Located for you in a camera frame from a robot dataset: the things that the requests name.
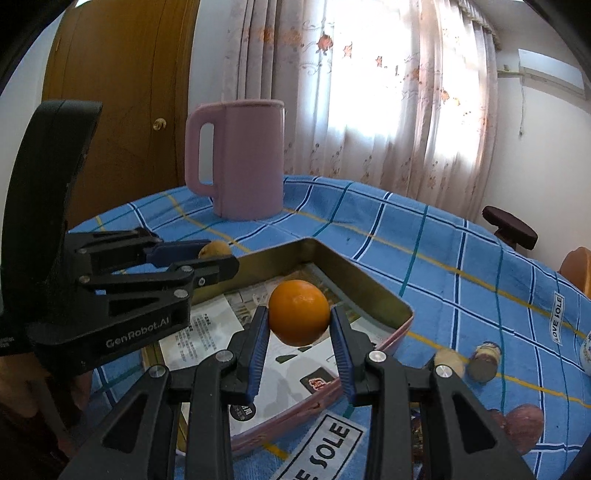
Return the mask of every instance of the dark brown stool seat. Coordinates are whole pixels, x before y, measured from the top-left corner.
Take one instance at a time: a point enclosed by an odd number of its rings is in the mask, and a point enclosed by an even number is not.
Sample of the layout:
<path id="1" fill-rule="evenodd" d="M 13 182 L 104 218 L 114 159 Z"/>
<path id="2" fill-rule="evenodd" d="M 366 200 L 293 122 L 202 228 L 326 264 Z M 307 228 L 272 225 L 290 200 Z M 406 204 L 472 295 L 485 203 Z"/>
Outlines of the dark brown stool seat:
<path id="1" fill-rule="evenodd" d="M 533 250 L 535 243 L 538 241 L 538 234 L 527 225 L 519 220 L 515 215 L 501 210 L 490 205 L 484 207 L 482 216 L 491 225 L 497 226 L 499 229 L 495 232 L 495 236 L 513 249 L 517 244 L 521 245 L 526 250 Z"/>

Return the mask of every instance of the blue checkered tablecloth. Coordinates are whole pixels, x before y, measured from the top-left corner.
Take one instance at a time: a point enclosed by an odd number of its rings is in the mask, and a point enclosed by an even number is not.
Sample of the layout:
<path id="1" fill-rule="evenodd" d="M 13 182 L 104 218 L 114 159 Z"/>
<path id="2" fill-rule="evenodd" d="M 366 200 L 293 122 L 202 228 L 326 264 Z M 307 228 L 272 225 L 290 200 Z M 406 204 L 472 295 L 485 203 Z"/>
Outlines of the blue checkered tablecloth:
<path id="1" fill-rule="evenodd" d="M 118 207 L 74 231 L 143 226 L 165 241 L 221 238 L 236 256 L 317 238 L 411 305 L 413 327 L 396 354 L 403 364 L 420 367 L 441 346 L 469 357 L 486 340 L 501 345 L 499 375 L 484 386 L 466 381 L 486 408 L 508 413 L 532 403 L 544 410 L 544 433 L 524 458 L 538 479 L 556 480 L 591 432 L 591 379 L 579 364 L 580 345 L 591 330 L 591 301 L 555 271 L 436 208 L 344 180 L 289 176 L 284 183 L 284 210 L 265 221 L 221 220 L 209 198 L 180 187 Z M 554 292 L 565 297 L 562 346 L 549 333 Z M 140 363 L 137 352 L 94 372 L 81 438 L 141 376 Z M 369 408 L 353 409 L 343 399 L 331 410 L 369 426 Z M 235 459 L 236 479 L 268 480 L 309 426 Z M 343 480 L 363 477 L 367 437 Z"/>

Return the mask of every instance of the curtain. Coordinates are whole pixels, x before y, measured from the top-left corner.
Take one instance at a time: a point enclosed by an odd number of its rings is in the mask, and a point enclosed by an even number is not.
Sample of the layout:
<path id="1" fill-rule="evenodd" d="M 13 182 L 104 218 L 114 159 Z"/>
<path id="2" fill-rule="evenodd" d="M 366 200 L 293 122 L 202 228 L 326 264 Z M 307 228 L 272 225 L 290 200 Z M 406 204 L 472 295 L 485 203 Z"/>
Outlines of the curtain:
<path id="1" fill-rule="evenodd" d="M 496 34 L 468 0 L 235 0 L 223 100 L 285 102 L 285 172 L 474 219 L 496 133 Z"/>

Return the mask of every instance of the pink mug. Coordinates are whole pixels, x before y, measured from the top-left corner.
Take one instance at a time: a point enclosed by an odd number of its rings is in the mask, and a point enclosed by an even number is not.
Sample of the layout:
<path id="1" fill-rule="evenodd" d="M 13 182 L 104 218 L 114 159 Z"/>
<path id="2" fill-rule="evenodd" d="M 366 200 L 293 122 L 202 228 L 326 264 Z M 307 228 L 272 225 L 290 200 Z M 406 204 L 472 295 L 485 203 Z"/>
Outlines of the pink mug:
<path id="1" fill-rule="evenodd" d="M 187 120 L 185 183 L 229 220 L 260 220 L 283 208 L 285 106 L 279 100 L 200 105 Z M 199 181 L 199 136 L 213 124 L 213 183 Z"/>

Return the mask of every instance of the love sole label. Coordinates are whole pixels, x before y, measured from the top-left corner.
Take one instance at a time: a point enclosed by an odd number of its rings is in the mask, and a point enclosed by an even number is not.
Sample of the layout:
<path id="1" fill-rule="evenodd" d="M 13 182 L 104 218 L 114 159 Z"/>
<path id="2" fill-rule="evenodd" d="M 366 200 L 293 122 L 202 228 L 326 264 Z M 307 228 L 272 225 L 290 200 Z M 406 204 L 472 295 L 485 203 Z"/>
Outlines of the love sole label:
<path id="1" fill-rule="evenodd" d="M 366 428 L 323 413 L 271 480 L 336 480 Z"/>
<path id="2" fill-rule="evenodd" d="M 554 292 L 554 305 L 552 306 L 552 316 L 550 317 L 550 337 L 558 345 L 562 345 L 560 329 L 562 328 L 563 312 L 564 297 L 560 293 Z"/>

